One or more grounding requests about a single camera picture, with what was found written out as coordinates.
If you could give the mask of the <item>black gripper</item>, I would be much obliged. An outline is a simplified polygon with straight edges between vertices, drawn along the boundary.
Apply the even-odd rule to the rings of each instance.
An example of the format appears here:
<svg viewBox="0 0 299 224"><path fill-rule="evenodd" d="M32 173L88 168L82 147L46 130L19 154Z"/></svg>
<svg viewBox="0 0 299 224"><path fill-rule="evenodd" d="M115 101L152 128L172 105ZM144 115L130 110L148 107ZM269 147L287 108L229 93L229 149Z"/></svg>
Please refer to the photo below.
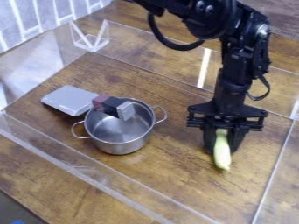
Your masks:
<svg viewBox="0 0 299 224"><path fill-rule="evenodd" d="M235 153L249 130L261 131L265 127L265 118L269 116L266 110L247 105L233 112L219 112L214 101L191 105L188 112L187 126L203 129L205 149L210 154L214 152L217 143L217 129L231 129L229 131L229 147L230 152Z"/></svg>

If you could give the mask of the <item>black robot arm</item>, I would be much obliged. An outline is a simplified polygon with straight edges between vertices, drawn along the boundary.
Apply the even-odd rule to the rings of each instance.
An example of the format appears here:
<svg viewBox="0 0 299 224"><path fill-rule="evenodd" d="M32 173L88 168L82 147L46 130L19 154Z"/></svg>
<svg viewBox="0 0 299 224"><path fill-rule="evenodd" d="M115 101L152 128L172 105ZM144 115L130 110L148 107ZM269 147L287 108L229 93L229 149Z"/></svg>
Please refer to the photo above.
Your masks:
<svg viewBox="0 0 299 224"><path fill-rule="evenodd" d="M217 130L229 132L229 148L237 151L246 134L263 129L267 112L247 106L246 99L261 101L249 90L253 80L266 81L270 22L263 15L238 0L134 0L147 9L147 21L162 44L178 51L190 51L205 41L222 43L222 65L211 101L191 105L187 125L203 131L206 151L215 152ZM162 34L155 19L166 12L182 19L198 41L179 45Z"/></svg>

